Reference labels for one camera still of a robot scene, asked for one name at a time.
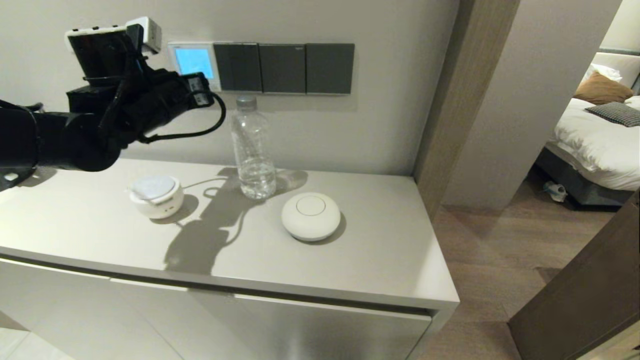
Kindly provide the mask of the white wall thermostat panel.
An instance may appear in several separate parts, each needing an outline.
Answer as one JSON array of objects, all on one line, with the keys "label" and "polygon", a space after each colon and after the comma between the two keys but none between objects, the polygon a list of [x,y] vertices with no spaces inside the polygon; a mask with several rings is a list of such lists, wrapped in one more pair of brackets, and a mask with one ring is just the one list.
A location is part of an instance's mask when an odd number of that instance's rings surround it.
[{"label": "white wall thermostat panel", "polygon": [[169,41],[169,57],[180,75],[203,73],[213,92],[222,91],[214,42]]}]

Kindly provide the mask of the clear plastic water bottle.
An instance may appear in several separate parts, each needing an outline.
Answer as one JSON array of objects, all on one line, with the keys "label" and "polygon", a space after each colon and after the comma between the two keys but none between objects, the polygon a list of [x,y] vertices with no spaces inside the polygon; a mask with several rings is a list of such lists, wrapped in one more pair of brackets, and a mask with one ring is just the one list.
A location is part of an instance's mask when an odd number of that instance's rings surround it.
[{"label": "clear plastic water bottle", "polygon": [[239,95],[231,119],[231,138],[240,189],[247,198],[262,201],[276,190],[270,151],[269,121],[258,110],[258,98]]}]

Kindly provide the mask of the white round device grey lid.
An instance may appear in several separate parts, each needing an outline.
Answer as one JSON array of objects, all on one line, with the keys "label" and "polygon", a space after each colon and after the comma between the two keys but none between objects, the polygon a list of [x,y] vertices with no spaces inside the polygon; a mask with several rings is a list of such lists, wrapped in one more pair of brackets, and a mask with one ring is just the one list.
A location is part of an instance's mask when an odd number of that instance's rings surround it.
[{"label": "white round device grey lid", "polygon": [[128,187],[135,209],[151,220],[167,219],[182,208],[185,201],[180,180],[170,175],[153,175],[135,180]]}]

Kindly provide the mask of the white round puck device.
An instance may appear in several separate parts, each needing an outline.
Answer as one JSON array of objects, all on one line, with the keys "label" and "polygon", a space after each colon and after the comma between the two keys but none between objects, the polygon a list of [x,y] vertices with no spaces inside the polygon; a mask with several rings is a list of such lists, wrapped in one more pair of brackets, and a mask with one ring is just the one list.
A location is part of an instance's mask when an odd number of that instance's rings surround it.
[{"label": "white round puck device", "polygon": [[281,223],[286,232],[302,242],[326,240],[338,230],[341,211],[334,199],[322,193],[299,193],[288,199],[281,209]]}]

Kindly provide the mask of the black device with white label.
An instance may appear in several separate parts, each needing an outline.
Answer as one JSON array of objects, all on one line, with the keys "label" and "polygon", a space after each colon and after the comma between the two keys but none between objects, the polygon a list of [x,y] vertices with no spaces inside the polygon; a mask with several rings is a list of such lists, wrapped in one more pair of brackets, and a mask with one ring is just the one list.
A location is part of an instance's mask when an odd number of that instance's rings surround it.
[{"label": "black device with white label", "polygon": [[35,173],[35,168],[0,168],[0,192],[7,191],[25,180],[29,179]]}]

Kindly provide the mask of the grey cabinet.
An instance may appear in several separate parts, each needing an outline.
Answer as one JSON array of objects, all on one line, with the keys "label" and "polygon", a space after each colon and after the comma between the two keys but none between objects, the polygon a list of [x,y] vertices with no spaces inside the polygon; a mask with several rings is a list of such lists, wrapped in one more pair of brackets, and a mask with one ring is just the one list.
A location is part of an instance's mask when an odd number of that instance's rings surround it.
[{"label": "grey cabinet", "polygon": [[[183,205],[149,219],[130,185],[172,176]],[[304,242],[282,225],[285,202],[321,193],[341,221]],[[460,304],[412,178],[280,170],[264,202],[240,191],[233,167],[121,159],[97,173],[42,170],[0,192],[0,260],[62,271],[431,317],[406,360],[420,358]]]}]

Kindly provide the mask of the grey cabinet door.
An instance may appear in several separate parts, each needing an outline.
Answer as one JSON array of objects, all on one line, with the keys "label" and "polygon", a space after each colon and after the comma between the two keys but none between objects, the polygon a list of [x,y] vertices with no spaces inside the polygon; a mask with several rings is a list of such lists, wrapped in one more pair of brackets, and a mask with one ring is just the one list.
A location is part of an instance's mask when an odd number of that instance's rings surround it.
[{"label": "grey cabinet door", "polygon": [[113,279],[183,360],[406,360],[427,314]]},{"label": "grey cabinet door", "polygon": [[0,311],[76,360],[183,360],[107,276],[0,259]]}]

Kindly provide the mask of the light shoe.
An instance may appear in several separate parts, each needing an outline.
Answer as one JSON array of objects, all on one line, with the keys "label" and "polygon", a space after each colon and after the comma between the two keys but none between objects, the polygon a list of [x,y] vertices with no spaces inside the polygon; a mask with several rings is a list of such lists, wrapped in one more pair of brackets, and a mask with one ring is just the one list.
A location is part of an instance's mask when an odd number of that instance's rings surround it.
[{"label": "light shoe", "polygon": [[553,181],[545,182],[542,185],[542,191],[547,193],[551,197],[551,200],[556,203],[564,203],[568,196],[566,188],[563,185],[555,183]]}]

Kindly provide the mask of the dark bed base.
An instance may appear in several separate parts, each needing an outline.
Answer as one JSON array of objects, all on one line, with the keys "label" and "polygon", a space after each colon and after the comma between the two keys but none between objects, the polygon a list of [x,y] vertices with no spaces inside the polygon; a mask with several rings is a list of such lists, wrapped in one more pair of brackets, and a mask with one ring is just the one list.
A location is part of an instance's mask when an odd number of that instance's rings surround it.
[{"label": "dark bed base", "polygon": [[572,164],[546,147],[536,158],[534,167],[551,182],[562,185],[569,201],[578,208],[621,208],[634,193],[610,189],[588,180]]}]

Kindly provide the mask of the bed with white duvet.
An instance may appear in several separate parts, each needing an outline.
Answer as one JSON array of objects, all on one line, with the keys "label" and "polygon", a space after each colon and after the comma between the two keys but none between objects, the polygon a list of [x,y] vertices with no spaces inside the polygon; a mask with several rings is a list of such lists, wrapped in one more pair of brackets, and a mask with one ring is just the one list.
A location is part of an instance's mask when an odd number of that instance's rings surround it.
[{"label": "bed with white duvet", "polygon": [[572,98],[545,148],[594,184],[613,191],[637,191],[640,126],[626,127],[586,111],[593,106]]}]

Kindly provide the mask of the brown pillow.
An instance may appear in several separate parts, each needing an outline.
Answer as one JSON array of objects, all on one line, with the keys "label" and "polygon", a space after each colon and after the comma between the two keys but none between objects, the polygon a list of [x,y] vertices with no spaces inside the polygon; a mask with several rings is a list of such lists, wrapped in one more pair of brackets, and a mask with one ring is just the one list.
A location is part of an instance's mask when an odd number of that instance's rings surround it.
[{"label": "brown pillow", "polygon": [[594,71],[578,85],[573,98],[599,106],[609,103],[624,103],[633,95],[633,90],[628,86]]}]

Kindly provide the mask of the black white checked pillow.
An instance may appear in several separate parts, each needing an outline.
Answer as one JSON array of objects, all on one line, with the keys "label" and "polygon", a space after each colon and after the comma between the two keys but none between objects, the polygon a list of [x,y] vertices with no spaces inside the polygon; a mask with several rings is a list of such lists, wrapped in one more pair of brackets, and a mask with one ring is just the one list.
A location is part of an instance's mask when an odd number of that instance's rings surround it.
[{"label": "black white checked pillow", "polygon": [[619,102],[587,107],[586,112],[627,128],[640,126],[640,110]]}]

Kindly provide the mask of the beige padded headboard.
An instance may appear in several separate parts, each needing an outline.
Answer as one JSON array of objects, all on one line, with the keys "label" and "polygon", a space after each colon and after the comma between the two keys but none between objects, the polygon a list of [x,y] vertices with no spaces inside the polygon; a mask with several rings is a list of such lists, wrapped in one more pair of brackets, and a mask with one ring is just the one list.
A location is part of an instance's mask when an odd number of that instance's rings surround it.
[{"label": "beige padded headboard", "polygon": [[621,77],[619,83],[630,88],[634,95],[640,95],[640,52],[602,48],[590,62],[617,70]]}]

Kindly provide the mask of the dark brown wooden door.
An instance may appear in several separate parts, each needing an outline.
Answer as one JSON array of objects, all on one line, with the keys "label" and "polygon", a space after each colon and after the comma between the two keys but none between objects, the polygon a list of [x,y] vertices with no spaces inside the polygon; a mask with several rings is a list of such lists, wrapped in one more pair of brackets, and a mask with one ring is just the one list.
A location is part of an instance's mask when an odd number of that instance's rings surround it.
[{"label": "dark brown wooden door", "polygon": [[640,321],[640,190],[507,323],[521,360],[578,360]]}]

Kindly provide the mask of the dark grey triple wall switch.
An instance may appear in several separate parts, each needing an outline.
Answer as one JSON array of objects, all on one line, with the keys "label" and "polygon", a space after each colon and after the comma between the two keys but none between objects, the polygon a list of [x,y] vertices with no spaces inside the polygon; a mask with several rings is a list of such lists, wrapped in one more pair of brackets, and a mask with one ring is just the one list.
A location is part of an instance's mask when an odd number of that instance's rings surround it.
[{"label": "dark grey triple wall switch", "polygon": [[222,91],[263,92],[258,43],[215,42],[213,46]]}]

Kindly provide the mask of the dark grey single wall switch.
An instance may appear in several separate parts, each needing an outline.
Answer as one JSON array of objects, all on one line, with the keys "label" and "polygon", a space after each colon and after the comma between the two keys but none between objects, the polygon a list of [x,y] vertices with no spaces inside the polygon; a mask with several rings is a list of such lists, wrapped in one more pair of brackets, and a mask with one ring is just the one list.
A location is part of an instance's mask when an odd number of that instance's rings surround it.
[{"label": "dark grey single wall switch", "polygon": [[307,43],[305,45],[306,93],[350,95],[354,58],[354,43]]},{"label": "dark grey single wall switch", "polygon": [[262,92],[305,94],[306,46],[304,44],[259,43]]}]

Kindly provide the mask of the brown wooden door frame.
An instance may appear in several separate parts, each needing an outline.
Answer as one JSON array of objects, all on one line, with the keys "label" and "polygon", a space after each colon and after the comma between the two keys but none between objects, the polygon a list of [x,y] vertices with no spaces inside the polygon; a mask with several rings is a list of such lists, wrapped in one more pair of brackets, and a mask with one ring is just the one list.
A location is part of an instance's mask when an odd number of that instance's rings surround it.
[{"label": "brown wooden door frame", "polygon": [[413,178],[430,221],[489,89],[521,0],[459,0]]}]

